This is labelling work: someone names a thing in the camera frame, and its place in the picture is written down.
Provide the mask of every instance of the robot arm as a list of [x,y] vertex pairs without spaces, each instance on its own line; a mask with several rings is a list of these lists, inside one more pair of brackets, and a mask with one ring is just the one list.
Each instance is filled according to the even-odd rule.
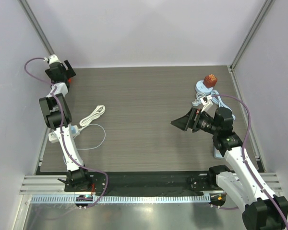
[[[45,72],[51,79],[51,91],[50,93],[44,97],[39,99],[39,104],[43,113],[43,117],[46,125],[53,130],[53,132],[57,135],[62,151],[64,153],[66,164],[67,164],[67,180],[62,181],[66,185],[70,185],[72,188],[77,188],[81,190],[87,190],[92,185],[91,177],[88,174],[86,169],[83,169],[76,165],[68,156],[65,149],[67,149],[70,156],[81,166],[84,166],[83,160],[81,159],[78,150],[76,148],[75,142],[72,137],[72,115],[69,111],[67,103],[65,101],[65,95],[68,93],[69,89],[69,79],[75,76],[75,72],[70,66],[69,62],[64,61],[60,62],[56,55],[51,55],[47,62],[49,64],[49,69]],[[52,94],[56,95],[60,104],[62,105],[63,111],[59,110],[57,101],[52,96]],[[62,120],[61,112],[63,112],[63,136],[64,142],[61,138],[61,129],[60,124]]]
[[212,118],[206,112],[212,106],[211,96],[203,97],[201,101],[203,109],[192,108],[187,115],[172,121],[171,124],[183,131],[190,128],[192,132],[203,130],[212,134],[215,148],[220,151],[238,177],[237,180],[225,165],[214,166],[208,171],[209,183],[211,186],[222,188],[233,199],[242,212],[247,230],[284,229],[285,224],[268,195],[277,203],[286,218],[288,201],[283,196],[276,196],[264,182],[246,151],[244,157],[242,156],[243,143],[233,132],[231,111],[224,107],[218,108]]

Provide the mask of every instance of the red object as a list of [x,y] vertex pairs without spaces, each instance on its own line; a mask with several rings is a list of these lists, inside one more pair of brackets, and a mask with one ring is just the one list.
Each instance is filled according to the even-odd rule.
[[214,74],[209,74],[208,76],[205,77],[204,79],[204,85],[207,88],[214,87],[216,85],[217,78],[215,77]]

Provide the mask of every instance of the gray tabletop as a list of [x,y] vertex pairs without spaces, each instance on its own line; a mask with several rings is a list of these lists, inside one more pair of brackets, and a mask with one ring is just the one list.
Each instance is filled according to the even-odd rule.
[[[236,95],[226,66],[141,67],[76,69],[66,101],[72,124],[88,116],[97,105],[105,113],[93,123],[106,130],[105,142],[97,149],[80,150],[87,167],[104,171],[207,170],[225,164],[213,157],[212,136],[183,132],[170,122],[185,115],[196,94],[194,84],[208,74],[218,78],[220,93]],[[246,125],[238,102],[224,98],[236,116],[234,131],[241,139]],[[210,109],[213,116],[216,106]],[[90,126],[75,139],[79,148],[94,147],[103,131]],[[255,162],[251,145],[248,154]],[[41,171],[65,171],[59,143],[47,143]]]

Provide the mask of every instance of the purple cable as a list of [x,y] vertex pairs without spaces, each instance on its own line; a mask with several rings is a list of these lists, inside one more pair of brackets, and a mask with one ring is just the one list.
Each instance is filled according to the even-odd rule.
[[[25,63],[25,65],[24,65],[24,70],[25,70],[25,72],[26,72],[29,76],[35,78],[36,80],[39,80],[39,81],[41,81],[41,82],[43,82],[43,83],[49,84],[49,85],[51,85],[51,86],[54,86],[54,90],[53,90],[52,93],[50,93],[50,95],[53,96],[53,98],[56,100],[56,102],[57,102],[57,104],[58,104],[58,106],[59,106],[59,110],[61,111],[60,133],[61,133],[62,142],[63,142],[63,147],[64,147],[64,149],[65,149],[65,151],[66,151],[66,154],[67,154],[68,157],[69,157],[77,166],[79,166],[80,168],[83,168],[83,169],[86,169],[86,170],[90,170],[90,171],[94,171],[94,172],[98,172],[98,173],[104,174],[105,177],[106,177],[106,184],[105,184],[105,187],[104,187],[101,195],[99,196],[99,198],[98,198],[93,204],[87,206],[87,208],[93,207],[93,206],[95,206],[95,205],[97,204],[97,202],[102,198],[102,196],[103,196],[103,195],[105,194],[105,192],[106,192],[106,189],[107,189],[107,187],[108,187],[108,175],[107,175],[105,172],[101,171],[101,170],[90,169],[90,168],[87,168],[87,167],[85,167],[85,166],[82,166],[82,165],[79,164],[77,161],[75,161],[75,159],[72,158],[72,156],[71,156],[70,153],[68,152],[67,147],[66,147],[66,143],[65,143],[65,140],[64,140],[64,135],[63,135],[63,123],[64,123],[63,107],[62,107],[62,104],[60,103],[59,99],[57,98],[57,96],[54,94],[54,92],[57,90],[57,86],[55,86],[55,85],[52,84],[51,82],[48,82],[48,81],[46,81],[46,80],[43,80],[43,79],[40,79],[40,78],[34,76],[33,74],[31,74],[31,73],[27,70],[27,65],[28,65],[31,61],[33,61],[33,60],[45,60],[45,59],[42,58],[42,57],[41,57],[41,58],[40,58],[40,57],[38,57],[38,58],[35,57],[35,58],[32,58],[32,59],[28,60],[28,61]],[[56,219],[59,219],[59,218],[65,216],[67,213],[70,213],[70,212],[71,212],[71,210],[68,211],[68,212],[66,212],[66,213],[64,213],[63,215],[60,215],[60,216],[57,217],[57,218],[47,218],[47,219],[48,219],[48,220],[56,220]]]
[[275,206],[275,208],[277,209],[278,213],[280,214],[280,216],[282,217],[284,223],[285,223],[285,226],[288,230],[288,221],[286,220],[286,217],[284,215],[284,213],[282,212],[282,210],[280,209],[280,207],[277,205],[277,203],[275,202],[275,200],[270,196],[270,194],[265,190],[264,186],[260,183],[260,181],[257,179],[256,175],[253,173],[249,163],[247,162],[246,158],[245,158],[245,145],[246,145],[246,141],[249,137],[249,131],[251,129],[251,112],[250,110],[248,109],[248,107],[246,106],[246,104],[238,99],[237,97],[234,97],[234,96],[231,96],[231,95],[226,95],[226,94],[217,94],[217,95],[212,95],[212,97],[218,97],[218,96],[221,96],[221,97],[230,97],[232,99],[235,99],[236,101],[240,102],[243,107],[245,108],[247,114],[248,114],[248,127],[247,127],[247,130],[246,130],[246,134],[245,134],[245,137],[244,137],[244,140],[243,140],[243,144],[242,144],[242,157],[243,157],[243,161],[246,165],[246,167],[248,168],[248,170],[250,171],[250,174],[252,175],[253,179],[256,181],[256,183],[258,184],[258,186],[260,187],[260,189],[264,192],[264,194],[271,200],[272,204]]

